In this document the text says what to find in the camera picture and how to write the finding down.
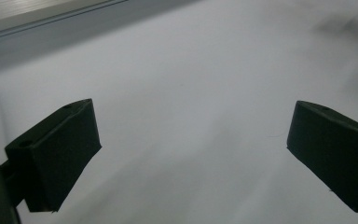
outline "white surface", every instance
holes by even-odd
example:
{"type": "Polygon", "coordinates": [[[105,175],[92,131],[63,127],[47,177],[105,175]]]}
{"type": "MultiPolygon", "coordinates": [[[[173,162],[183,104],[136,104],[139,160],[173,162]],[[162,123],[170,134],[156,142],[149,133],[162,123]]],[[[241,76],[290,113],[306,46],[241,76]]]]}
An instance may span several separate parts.
{"type": "Polygon", "coordinates": [[[0,39],[7,143],[90,97],[103,144],[59,213],[22,203],[23,223],[358,223],[285,144],[296,100],[358,120],[354,15],[132,0],[0,39]]]}

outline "screw hole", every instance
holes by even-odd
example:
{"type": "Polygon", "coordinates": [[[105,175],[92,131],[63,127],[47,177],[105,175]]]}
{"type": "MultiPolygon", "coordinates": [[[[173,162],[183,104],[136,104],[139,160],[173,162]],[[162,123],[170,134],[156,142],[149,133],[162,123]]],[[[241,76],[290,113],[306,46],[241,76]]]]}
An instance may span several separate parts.
{"type": "Polygon", "coordinates": [[[32,144],[32,141],[31,140],[27,140],[27,141],[23,141],[21,143],[19,143],[19,146],[20,147],[28,147],[32,144]]]}

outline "black rubber pad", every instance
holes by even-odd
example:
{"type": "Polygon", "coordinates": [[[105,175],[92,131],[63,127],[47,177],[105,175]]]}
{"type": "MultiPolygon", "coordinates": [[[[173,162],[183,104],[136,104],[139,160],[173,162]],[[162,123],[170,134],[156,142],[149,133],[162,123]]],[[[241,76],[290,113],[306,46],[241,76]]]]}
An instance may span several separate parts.
{"type": "Polygon", "coordinates": [[[358,212],[358,122],[322,105],[297,102],[287,147],[358,212]]]}
{"type": "Polygon", "coordinates": [[[6,147],[31,212],[58,211],[101,148],[91,99],[66,105],[6,147]]]}

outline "rubber gripper pad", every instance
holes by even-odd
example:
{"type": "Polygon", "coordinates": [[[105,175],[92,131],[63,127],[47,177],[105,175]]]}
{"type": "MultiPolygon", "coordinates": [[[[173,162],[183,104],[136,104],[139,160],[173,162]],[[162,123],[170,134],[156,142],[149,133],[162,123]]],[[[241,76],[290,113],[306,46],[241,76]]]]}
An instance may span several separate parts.
{"type": "Polygon", "coordinates": [[[58,211],[101,148],[91,99],[63,106],[6,147],[31,212],[58,211]]]}
{"type": "Polygon", "coordinates": [[[358,212],[358,122],[325,106],[299,101],[287,147],[358,212]]]}

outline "white tabletop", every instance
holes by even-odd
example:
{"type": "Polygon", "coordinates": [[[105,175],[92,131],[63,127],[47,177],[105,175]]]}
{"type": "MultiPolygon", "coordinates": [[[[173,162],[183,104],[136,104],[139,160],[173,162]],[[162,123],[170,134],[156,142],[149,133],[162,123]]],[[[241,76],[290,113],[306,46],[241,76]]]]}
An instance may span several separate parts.
{"type": "Polygon", "coordinates": [[[103,145],[23,223],[358,223],[286,149],[297,100],[358,121],[358,6],[334,5],[130,0],[0,38],[2,141],[92,98],[103,145]]]}

